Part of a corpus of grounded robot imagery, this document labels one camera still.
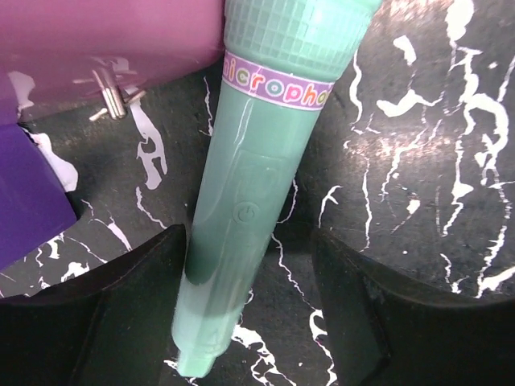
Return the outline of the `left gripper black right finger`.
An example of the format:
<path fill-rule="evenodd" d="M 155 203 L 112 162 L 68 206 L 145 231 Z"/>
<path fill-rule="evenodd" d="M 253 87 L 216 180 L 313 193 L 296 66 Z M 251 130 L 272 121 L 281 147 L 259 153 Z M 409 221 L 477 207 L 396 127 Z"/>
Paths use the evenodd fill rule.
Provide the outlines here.
<path fill-rule="evenodd" d="M 408 277 L 318 230 L 312 264 L 342 385 L 511 385 L 514 300 Z"/>

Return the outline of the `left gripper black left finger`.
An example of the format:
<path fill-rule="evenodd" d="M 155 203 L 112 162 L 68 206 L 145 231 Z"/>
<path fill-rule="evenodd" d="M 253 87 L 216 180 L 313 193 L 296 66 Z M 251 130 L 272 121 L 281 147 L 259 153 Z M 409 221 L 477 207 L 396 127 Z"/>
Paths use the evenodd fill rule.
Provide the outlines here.
<path fill-rule="evenodd" d="M 2 384 L 156 385 L 186 246 L 173 225 L 79 277 L 2 299 Z"/>

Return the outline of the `teal plastic microphone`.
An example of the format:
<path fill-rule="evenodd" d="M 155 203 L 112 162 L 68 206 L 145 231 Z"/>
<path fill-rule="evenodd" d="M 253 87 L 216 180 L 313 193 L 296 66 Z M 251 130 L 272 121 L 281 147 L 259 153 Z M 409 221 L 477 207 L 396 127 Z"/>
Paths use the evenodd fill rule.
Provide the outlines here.
<path fill-rule="evenodd" d="M 315 123 L 378 1 L 227 1 L 222 81 L 171 333 L 184 377 L 228 348 Z"/>

